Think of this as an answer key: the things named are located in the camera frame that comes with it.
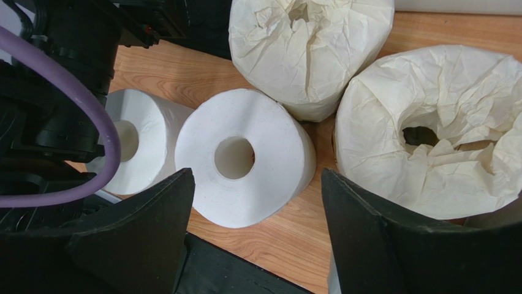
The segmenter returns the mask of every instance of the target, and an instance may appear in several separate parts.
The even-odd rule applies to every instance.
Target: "crumpled paper wrapper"
[[[340,172],[435,219],[488,213],[522,189],[522,64],[437,46],[387,56],[348,85],[336,119]],[[428,127],[438,142],[406,144]]]
[[[393,0],[234,0],[232,61],[294,117],[322,121],[348,81],[374,61],[393,12]]]

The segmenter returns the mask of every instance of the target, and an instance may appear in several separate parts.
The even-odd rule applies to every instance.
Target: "purple tube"
[[[92,180],[81,186],[47,194],[0,196],[0,207],[57,205],[87,197],[105,187],[118,170],[121,148],[116,128],[100,102],[70,72],[37,48],[1,26],[0,50],[11,54],[15,59],[47,79],[89,116],[103,139],[107,159],[104,169]]]

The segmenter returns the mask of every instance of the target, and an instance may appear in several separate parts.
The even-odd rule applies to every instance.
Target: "wooden surface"
[[[463,44],[514,55],[522,61],[522,18],[397,13],[379,57],[439,44]],[[145,50],[120,48],[111,91],[137,88],[197,108],[213,95],[252,86],[232,62],[167,42]],[[317,151],[312,183],[279,213],[252,227],[218,227],[192,211],[188,230],[314,293],[327,293],[330,239],[320,194],[320,172],[336,168],[334,117],[304,124]]]

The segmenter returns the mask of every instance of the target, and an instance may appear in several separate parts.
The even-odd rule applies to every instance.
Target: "wooden table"
[[[439,44],[463,44],[522,61],[522,17],[396,13],[379,57]],[[120,48],[111,91],[137,88],[197,108],[217,93],[252,86],[231,61],[161,42],[148,50]],[[312,183],[279,213],[252,227],[227,229],[192,210],[189,232],[314,293],[327,293],[330,239],[320,194],[323,168],[336,168],[335,117],[304,124],[317,151]]]

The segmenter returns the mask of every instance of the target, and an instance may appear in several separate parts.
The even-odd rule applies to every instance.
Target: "wrapped toilet paper roll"
[[[194,208],[228,228],[256,224],[312,180],[315,151],[305,130],[260,92],[236,89],[202,104],[176,146],[178,168],[190,167]]]
[[[176,172],[174,150],[191,108],[135,89],[107,96],[105,110],[121,141],[121,163],[105,190],[120,195],[139,193]],[[105,158],[86,164],[98,173]]]
[[[375,60],[393,12],[393,0],[233,0],[232,61],[294,117],[322,121]]]
[[[512,56],[453,45],[387,56],[342,98],[339,171],[435,219],[492,212],[522,189],[521,113],[522,64]]]

